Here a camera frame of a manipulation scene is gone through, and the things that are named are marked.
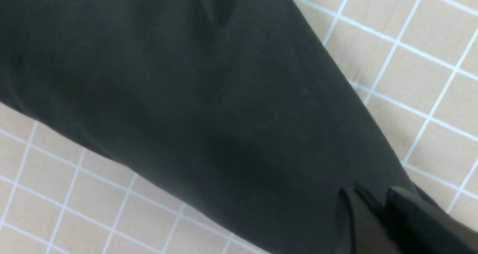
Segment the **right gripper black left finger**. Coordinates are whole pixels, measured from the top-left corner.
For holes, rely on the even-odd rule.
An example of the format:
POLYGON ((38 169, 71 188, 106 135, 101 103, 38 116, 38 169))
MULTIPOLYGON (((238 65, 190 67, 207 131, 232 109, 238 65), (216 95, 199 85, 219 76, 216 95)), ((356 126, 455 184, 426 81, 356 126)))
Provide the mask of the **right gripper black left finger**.
POLYGON ((342 188, 338 193, 336 253, 402 253, 384 225, 383 205, 363 186, 342 188))

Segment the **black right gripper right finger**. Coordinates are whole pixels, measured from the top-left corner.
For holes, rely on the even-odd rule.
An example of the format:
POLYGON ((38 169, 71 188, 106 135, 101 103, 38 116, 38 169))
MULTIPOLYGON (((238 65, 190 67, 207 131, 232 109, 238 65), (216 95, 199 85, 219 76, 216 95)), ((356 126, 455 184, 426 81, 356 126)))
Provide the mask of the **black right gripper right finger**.
POLYGON ((405 254, 476 254, 477 232, 404 188, 387 191, 385 227, 405 254))

